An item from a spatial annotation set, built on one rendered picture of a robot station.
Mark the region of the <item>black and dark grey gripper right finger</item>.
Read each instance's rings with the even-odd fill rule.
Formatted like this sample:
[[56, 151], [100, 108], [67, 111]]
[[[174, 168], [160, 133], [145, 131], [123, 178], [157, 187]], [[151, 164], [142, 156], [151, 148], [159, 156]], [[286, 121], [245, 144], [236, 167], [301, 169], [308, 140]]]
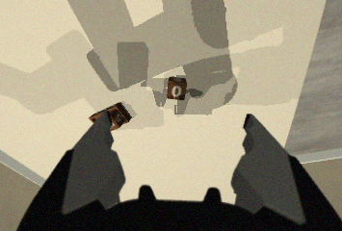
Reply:
[[275, 231], [342, 231], [342, 219], [299, 160], [253, 115], [247, 114], [245, 154], [230, 185], [235, 204]]

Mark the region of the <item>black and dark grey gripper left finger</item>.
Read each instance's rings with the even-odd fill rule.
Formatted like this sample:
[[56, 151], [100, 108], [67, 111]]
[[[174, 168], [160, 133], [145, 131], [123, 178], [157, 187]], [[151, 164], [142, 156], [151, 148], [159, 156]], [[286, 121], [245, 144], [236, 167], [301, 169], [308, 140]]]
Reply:
[[120, 203], [126, 178], [109, 111], [104, 111], [50, 173], [16, 231], [82, 231]]

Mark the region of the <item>brown number cube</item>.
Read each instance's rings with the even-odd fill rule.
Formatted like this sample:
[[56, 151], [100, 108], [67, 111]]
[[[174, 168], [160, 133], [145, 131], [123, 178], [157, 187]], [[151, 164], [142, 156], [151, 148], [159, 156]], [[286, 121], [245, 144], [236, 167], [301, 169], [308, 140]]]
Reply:
[[120, 126], [124, 122], [124, 118], [121, 116], [121, 114], [118, 112], [117, 109], [114, 109], [110, 111], [109, 113], [110, 113], [110, 117], [113, 123], [113, 126], [111, 127], [110, 130], [113, 131], [113, 130], [120, 128]]
[[170, 77], [168, 82], [168, 99], [184, 100], [187, 88], [185, 78]]

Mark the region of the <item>brown wooden tray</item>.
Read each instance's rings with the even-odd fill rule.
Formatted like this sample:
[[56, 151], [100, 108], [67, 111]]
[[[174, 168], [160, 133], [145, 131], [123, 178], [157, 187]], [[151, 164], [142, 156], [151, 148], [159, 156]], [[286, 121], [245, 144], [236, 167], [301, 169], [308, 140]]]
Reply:
[[94, 123], [94, 122], [97, 120], [97, 118], [98, 118], [104, 111], [109, 111], [109, 112], [110, 112], [110, 111], [112, 111], [112, 110], [114, 110], [114, 109], [117, 109], [118, 112], [121, 114], [121, 116], [124, 118], [124, 122], [122, 123], [122, 125], [125, 124], [125, 123], [128, 123], [128, 122], [130, 121], [131, 116], [125, 111], [125, 109], [122, 107], [122, 105], [121, 105], [120, 103], [117, 103], [117, 104], [115, 104], [115, 105], [113, 105], [113, 106], [110, 106], [110, 107], [108, 107], [108, 108], [106, 108], [106, 109], [104, 109], [104, 110], [102, 110], [102, 111], [99, 111], [99, 112], [93, 114], [92, 116], [89, 117], [89, 120], [90, 120], [92, 123]]

